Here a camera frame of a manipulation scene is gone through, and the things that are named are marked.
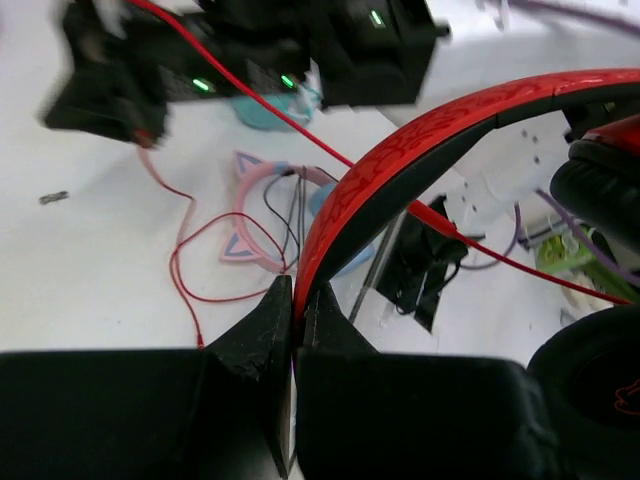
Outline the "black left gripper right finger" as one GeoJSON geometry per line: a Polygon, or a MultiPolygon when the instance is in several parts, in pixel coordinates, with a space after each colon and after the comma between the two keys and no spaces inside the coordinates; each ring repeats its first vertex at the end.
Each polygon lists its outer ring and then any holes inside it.
{"type": "Polygon", "coordinates": [[[307,479],[554,479],[541,391],[495,358],[381,353],[313,294],[298,349],[297,460],[307,479]]]}

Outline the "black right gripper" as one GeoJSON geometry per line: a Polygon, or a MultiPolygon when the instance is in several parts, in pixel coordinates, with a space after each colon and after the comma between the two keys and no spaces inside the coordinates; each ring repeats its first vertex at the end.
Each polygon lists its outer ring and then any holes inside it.
{"type": "Polygon", "coordinates": [[[310,72],[324,107],[412,104],[450,34],[423,1],[122,1],[114,26],[70,1],[60,25],[72,68],[43,124],[145,146],[173,103],[293,93],[310,72]]]}

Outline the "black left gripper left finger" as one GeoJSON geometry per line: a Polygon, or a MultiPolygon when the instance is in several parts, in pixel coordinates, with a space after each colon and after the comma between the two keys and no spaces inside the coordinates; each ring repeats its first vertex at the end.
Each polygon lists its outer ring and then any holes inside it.
{"type": "Polygon", "coordinates": [[[5,353],[5,479],[284,479],[292,282],[198,349],[5,353]]]}

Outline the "red black headphones with cable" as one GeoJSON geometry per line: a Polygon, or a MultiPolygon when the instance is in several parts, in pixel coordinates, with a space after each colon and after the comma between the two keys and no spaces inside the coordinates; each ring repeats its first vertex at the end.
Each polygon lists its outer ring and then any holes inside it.
{"type": "MultiPolygon", "coordinates": [[[[327,286],[327,279],[400,210],[424,214],[425,208],[416,204],[419,193],[485,135],[564,107],[605,102],[638,90],[639,72],[635,68],[518,79],[438,106],[375,146],[338,183],[312,225],[292,304],[298,349],[304,340],[304,315],[313,294],[327,286]]],[[[635,442],[627,439],[615,445],[601,434],[588,436],[584,428],[561,413],[550,385],[530,377],[541,391],[557,441],[558,475],[554,479],[638,476],[639,448],[635,442]]]]}

